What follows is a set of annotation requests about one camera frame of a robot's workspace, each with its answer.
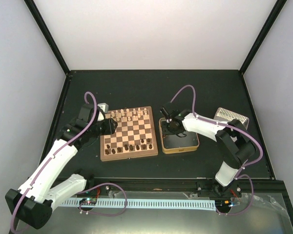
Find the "yellow bear metal tin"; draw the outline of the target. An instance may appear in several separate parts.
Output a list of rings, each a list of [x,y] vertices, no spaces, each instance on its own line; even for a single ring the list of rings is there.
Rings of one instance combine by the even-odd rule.
[[[196,151],[200,145],[198,135],[194,132],[184,132],[185,136],[165,135],[163,124],[165,118],[159,119],[159,132],[164,154],[177,154]]]

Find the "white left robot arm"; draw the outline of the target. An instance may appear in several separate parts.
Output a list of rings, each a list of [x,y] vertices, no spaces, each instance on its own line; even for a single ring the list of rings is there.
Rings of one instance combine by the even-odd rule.
[[[62,127],[59,136],[35,172],[17,190],[9,189],[5,200],[13,218],[40,229],[53,211],[70,196],[82,192],[91,194],[95,182],[73,174],[52,187],[64,166],[92,138],[115,133],[117,122],[107,118],[108,105],[84,104],[76,118]]]

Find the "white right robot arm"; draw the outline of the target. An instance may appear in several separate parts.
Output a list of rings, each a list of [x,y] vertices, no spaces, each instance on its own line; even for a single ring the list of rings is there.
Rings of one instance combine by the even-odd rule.
[[[236,119],[219,122],[190,110],[180,111],[171,102],[164,104],[160,112],[166,119],[162,125],[164,134],[184,137],[184,132],[193,132],[217,142],[223,162],[215,175],[212,190],[218,197],[227,194],[239,169],[256,153],[255,144],[243,134],[246,131],[244,125]]]

